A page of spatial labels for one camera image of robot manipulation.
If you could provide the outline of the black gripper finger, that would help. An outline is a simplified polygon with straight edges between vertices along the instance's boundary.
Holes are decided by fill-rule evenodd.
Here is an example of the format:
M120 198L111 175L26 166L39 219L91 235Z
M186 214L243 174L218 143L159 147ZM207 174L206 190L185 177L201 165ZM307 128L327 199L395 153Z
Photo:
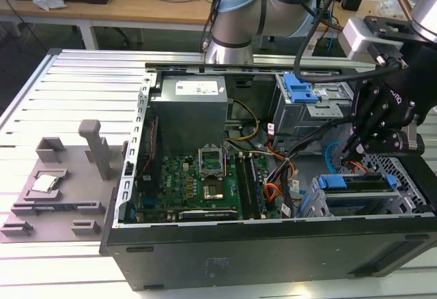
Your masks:
M382 94L379 94L373 113L371 114L371 119L369 119L369 121L372 121L370 134L351 151L351 161L359 161L365 154L386 153L386 149L389 145L384 143L387 138L387 131L384 128L389 108L390 105L387 100L383 98Z
M346 141L343 152L351 152L369 136L372 125L369 119L379 93L380 87L373 81L364 80L357 84L351 114L352 134Z

